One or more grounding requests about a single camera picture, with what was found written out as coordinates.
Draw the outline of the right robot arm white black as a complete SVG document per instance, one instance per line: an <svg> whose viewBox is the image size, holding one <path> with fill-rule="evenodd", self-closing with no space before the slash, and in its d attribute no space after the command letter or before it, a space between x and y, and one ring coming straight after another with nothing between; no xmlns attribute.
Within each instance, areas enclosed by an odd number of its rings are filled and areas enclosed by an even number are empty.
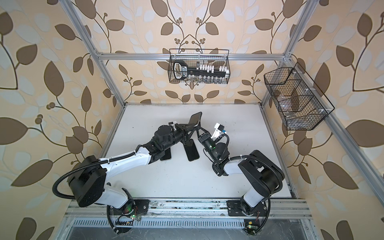
<svg viewBox="0 0 384 240"><path fill-rule="evenodd" d="M230 157L230 138L224 130L217 128L216 136L213 137L207 130L197 127L197 134L217 176L242 174L251 184L251 188L241 197L237 207L244 215L254 215L257 206L282 190L285 179L283 171L259 150L254 150L248 155Z"/></svg>

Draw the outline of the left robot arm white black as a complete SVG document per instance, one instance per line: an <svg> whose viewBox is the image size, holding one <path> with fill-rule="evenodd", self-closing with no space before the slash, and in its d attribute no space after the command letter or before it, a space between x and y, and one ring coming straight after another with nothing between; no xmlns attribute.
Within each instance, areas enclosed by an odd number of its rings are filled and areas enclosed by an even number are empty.
<svg viewBox="0 0 384 240"><path fill-rule="evenodd" d="M89 156L76 169L59 177L53 184L55 196L76 200L79 207L92 204L124 209L134 204L134 198L124 189L108 184L108 181L133 168L149 165L170 158L170 148L179 142L188 144L200 124L162 125L152 139L129 153L97 159Z"/></svg>

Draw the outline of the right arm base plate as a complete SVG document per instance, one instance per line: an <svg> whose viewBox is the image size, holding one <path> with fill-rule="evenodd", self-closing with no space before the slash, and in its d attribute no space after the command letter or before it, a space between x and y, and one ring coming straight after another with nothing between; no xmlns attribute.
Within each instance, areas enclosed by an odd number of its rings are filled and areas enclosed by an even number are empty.
<svg viewBox="0 0 384 240"><path fill-rule="evenodd" d="M266 202L259 202L255 207L250 207L243 200L227 201L227 209L230 217L266 217L270 212Z"/></svg>

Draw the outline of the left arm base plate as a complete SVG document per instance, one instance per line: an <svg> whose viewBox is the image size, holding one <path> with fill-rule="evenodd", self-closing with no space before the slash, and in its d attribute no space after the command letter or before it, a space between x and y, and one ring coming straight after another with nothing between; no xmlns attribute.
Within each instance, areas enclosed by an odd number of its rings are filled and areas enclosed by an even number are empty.
<svg viewBox="0 0 384 240"><path fill-rule="evenodd" d="M116 209L113 207L108 207L108 210L112 212L113 215L145 215L149 210L150 200L148 199L134 199L129 200L123 207Z"/></svg>

